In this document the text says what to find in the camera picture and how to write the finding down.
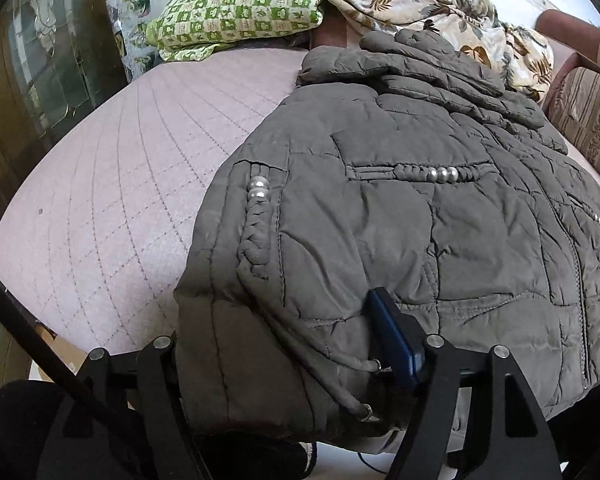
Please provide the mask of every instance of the striped cushion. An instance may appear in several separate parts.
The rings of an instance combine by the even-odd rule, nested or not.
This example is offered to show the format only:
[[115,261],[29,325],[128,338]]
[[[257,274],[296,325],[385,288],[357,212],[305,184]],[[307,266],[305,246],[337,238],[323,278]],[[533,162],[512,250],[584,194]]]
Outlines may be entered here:
[[583,67],[569,72],[548,117],[600,174],[600,74]]

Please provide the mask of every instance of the black wire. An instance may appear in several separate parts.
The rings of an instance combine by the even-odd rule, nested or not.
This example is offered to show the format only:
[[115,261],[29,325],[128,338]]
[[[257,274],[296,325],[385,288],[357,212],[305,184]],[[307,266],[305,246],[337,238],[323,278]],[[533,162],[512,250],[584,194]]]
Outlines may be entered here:
[[376,473],[386,475],[386,471],[380,471],[378,468],[373,467],[369,462],[362,458],[362,453],[358,453],[358,458],[362,460],[362,463],[366,465],[369,469],[373,469]]

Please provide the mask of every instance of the green checkered pillow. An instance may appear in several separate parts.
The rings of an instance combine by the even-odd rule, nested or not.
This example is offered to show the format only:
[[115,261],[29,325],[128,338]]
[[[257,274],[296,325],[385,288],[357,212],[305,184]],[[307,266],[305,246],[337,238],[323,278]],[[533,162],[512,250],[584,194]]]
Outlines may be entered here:
[[146,37],[166,61],[200,61],[249,38],[288,36],[322,22],[320,0],[171,0]]

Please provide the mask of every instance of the floral blanket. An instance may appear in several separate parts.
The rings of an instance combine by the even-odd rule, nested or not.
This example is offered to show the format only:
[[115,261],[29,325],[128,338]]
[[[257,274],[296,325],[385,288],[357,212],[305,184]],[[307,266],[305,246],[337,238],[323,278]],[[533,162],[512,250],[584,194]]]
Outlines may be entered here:
[[551,84],[554,53],[531,28],[501,22],[490,0],[327,0],[364,34],[401,28],[439,33],[456,50],[500,74],[507,88],[539,101]]

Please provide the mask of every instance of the blue and black object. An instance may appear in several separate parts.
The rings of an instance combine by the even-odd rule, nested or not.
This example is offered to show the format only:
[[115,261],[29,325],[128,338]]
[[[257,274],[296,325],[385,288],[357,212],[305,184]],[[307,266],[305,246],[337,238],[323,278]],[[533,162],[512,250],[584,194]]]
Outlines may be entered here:
[[458,391],[472,397],[464,449],[454,453],[458,480],[560,480],[554,440],[513,355],[459,349],[426,335],[384,288],[371,290],[366,311],[395,384],[418,398],[387,480],[437,480]]

